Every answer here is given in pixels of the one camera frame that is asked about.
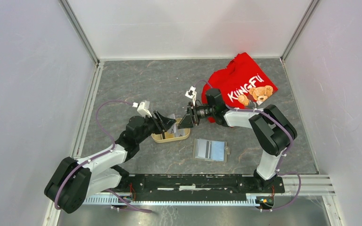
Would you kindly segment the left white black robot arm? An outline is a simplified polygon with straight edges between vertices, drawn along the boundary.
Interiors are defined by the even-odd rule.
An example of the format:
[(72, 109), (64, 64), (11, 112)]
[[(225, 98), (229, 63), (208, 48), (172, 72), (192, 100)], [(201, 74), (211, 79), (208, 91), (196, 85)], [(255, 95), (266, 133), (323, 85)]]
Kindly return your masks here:
[(114, 167), (134, 157), (145, 139), (167, 132), (175, 123), (175, 119), (157, 111), (153, 116), (131, 117), (125, 130), (108, 148), (78, 160), (64, 158), (47, 183), (44, 195), (54, 202), (57, 210), (73, 213), (96, 193), (111, 188), (125, 191), (129, 179)]

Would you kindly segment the silver VIP credit card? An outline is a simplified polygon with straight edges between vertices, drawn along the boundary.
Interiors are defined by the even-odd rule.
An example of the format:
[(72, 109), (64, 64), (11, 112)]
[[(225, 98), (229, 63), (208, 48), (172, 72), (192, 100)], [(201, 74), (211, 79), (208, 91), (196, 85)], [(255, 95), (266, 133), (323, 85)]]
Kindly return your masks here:
[(180, 137), (180, 131), (178, 130), (177, 122), (175, 122), (170, 129), (167, 131), (166, 138)]

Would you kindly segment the beige oval tray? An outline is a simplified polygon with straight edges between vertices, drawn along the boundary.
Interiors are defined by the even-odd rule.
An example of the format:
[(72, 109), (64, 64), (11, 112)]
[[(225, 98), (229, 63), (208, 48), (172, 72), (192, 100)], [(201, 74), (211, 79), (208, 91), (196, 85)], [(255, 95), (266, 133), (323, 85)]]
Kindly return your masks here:
[(152, 139), (159, 144), (185, 140), (190, 136), (190, 128), (178, 129), (181, 118), (176, 119), (176, 123), (164, 134), (152, 134)]

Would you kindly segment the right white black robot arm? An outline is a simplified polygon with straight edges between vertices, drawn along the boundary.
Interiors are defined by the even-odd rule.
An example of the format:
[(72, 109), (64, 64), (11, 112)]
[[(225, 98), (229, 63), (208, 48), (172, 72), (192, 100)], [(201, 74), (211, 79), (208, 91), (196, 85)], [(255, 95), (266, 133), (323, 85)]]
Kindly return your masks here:
[(219, 89), (211, 88), (205, 92), (206, 104), (196, 103), (196, 88), (190, 87), (185, 96), (188, 103), (186, 114), (178, 124), (179, 129), (193, 128), (201, 119), (212, 118), (223, 127), (242, 127), (252, 129), (263, 149), (258, 167), (254, 171), (254, 188), (266, 192), (272, 187), (279, 172), (280, 160), (297, 137), (297, 131), (277, 106), (269, 105), (263, 109), (239, 109), (228, 106)]

